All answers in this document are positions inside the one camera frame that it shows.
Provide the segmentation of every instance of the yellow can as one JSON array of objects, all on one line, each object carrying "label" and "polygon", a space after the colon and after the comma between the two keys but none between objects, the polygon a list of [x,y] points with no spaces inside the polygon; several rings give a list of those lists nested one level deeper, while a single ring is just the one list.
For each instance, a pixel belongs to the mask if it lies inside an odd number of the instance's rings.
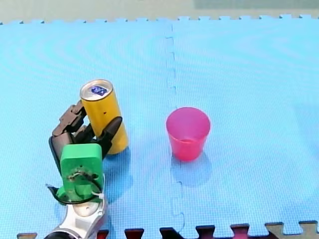
[{"label": "yellow can", "polygon": [[[107,80],[93,80],[86,83],[80,91],[81,102],[89,118],[94,134],[99,137],[108,123],[121,116],[114,88]],[[112,140],[109,154],[122,152],[129,144],[122,122]]]}]

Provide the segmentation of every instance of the plastic cup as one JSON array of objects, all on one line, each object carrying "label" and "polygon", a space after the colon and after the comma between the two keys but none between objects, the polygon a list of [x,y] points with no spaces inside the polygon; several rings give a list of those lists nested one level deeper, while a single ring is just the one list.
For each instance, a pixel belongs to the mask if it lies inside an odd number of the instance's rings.
[{"label": "plastic cup", "polygon": [[183,107],[168,116],[166,129],[173,155],[181,161],[192,161],[203,151],[210,120],[199,109]]}]

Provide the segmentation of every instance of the black wire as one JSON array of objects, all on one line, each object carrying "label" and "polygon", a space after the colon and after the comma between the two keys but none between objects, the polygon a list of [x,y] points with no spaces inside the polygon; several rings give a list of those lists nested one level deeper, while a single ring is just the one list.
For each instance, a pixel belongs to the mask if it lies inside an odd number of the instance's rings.
[{"label": "black wire", "polygon": [[[89,176],[86,173],[81,173],[81,174],[74,176],[74,178],[76,178],[78,176],[84,176],[89,182],[93,183],[99,189],[98,193],[102,193],[102,189],[101,189],[100,185],[92,178],[92,176]],[[56,192],[58,190],[57,188],[54,188],[52,186],[47,186],[47,188],[50,190],[50,192],[52,193],[52,196],[54,197],[55,200],[57,200],[61,204],[65,204],[65,205],[76,205],[76,204],[81,204],[81,203],[87,203],[87,202],[89,202],[93,199],[96,199],[98,197],[97,195],[92,195],[90,198],[87,198],[87,199],[84,199],[81,201],[76,201],[76,202],[64,201],[56,195]]]}]

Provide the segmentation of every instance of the cable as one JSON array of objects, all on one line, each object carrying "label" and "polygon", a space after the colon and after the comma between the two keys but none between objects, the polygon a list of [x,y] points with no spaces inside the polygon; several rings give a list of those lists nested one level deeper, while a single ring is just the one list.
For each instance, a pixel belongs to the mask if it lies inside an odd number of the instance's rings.
[{"label": "cable", "polygon": [[96,199],[99,197],[99,194],[102,193],[102,189],[100,187],[100,185],[92,178],[92,176],[88,175],[87,173],[84,172],[77,172],[75,174],[73,174],[73,176],[71,176],[70,178],[75,179],[78,176],[84,176],[89,182],[91,182],[92,184],[94,184],[98,189],[99,189],[99,193],[95,193],[92,191],[92,196],[90,198],[81,200],[81,201],[76,201],[76,202],[70,202],[70,201],[64,201],[62,199],[60,199],[56,193],[58,191],[57,188],[50,186],[50,185],[46,185],[46,187],[50,190],[50,192],[52,193],[52,196],[54,197],[55,200],[57,200],[59,203],[61,204],[65,204],[65,205],[76,205],[76,204],[81,204],[81,203],[87,203],[93,199]]}]

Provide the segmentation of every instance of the foam puzzle mat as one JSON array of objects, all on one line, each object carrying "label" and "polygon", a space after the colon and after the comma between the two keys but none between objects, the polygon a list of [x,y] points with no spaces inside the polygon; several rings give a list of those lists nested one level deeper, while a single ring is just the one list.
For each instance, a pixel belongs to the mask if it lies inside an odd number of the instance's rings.
[{"label": "foam puzzle mat", "polygon": [[[104,160],[108,238],[173,228],[191,239],[212,225],[217,238],[232,225],[265,236],[269,223],[292,235],[319,220],[318,19],[19,23],[0,25],[0,238],[44,238],[63,219],[45,187],[62,184],[48,138],[97,78],[114,84],[130,139]],[[213,126],[188,164],[171,156],[164,124],[182,106]]]}]

